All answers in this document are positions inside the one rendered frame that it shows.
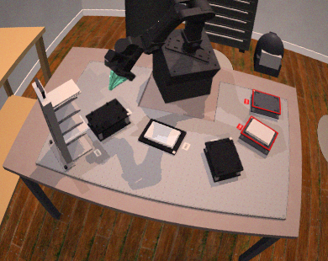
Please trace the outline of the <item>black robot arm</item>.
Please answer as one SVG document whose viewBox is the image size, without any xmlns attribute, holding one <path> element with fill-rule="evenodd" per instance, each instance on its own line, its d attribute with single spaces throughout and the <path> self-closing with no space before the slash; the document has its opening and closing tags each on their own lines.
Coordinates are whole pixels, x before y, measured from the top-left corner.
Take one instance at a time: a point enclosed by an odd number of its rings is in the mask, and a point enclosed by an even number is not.
<svg viewBox="0 0 328 261">
<path fill-rule="evenodd" d="M 130 68 L 135 63 L 133 59 L 138 60 L 143 51 L 144 54 L 147 55 L 155 54 L 164 44 L 166 44 L 165 48 L 168 50 L 209 62 L 212 50 L 200 46 L 203 40 L 201 33 L 204 24 L 215 16 L 209 2 L 207 0 L 170 1 L 172 6 L 167 13 L 142 35 L 135 38 L 128 36 L 125 39 L 118 39 L 114 45 L 115 51 L 109 49 L 105 55 L 104 65 L 106 67 L 116 65 L 122 71 L 129 72 Z M 188 8 L 182 3 L 188 4 Z M 185 20 L 188 22 L 181 32 L 183 40 L 171 35 L 168 37 L 168 35 Z M 165 42 L 166 39 L 167 43 Z M 126 55 L 130 56 L 132 59 Z"/>
</svg>

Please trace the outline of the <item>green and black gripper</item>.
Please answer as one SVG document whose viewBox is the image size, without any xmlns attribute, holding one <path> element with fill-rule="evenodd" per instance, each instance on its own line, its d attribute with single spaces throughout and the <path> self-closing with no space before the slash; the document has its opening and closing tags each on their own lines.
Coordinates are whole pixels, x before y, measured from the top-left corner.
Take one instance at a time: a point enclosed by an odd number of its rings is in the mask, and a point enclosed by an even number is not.
<svg viewBox="0 0 328 261">
<path fill-rule="evenodd" d="M 135 63 L 138 61 L 136 59 L 133 59 Z M 134 65 L 135 65 L 134 63 Z M 133 66 L 134 66 L 133 65 Z M 135 79 L 136 75 L 131 72 L 131 69 L 133 66 L 130 68 L 129 72 L 124 72 L 121 69 L 119 69 L 116 65 L 113 67 L 110 67 L 110 79 L 109 79 L 109 86 L 108 90 L 112 91 L 114 88 L 116 88 L 118 85 L 121 83 L 125 82 L 126 80 L 133 81 Z"/>
</svg>

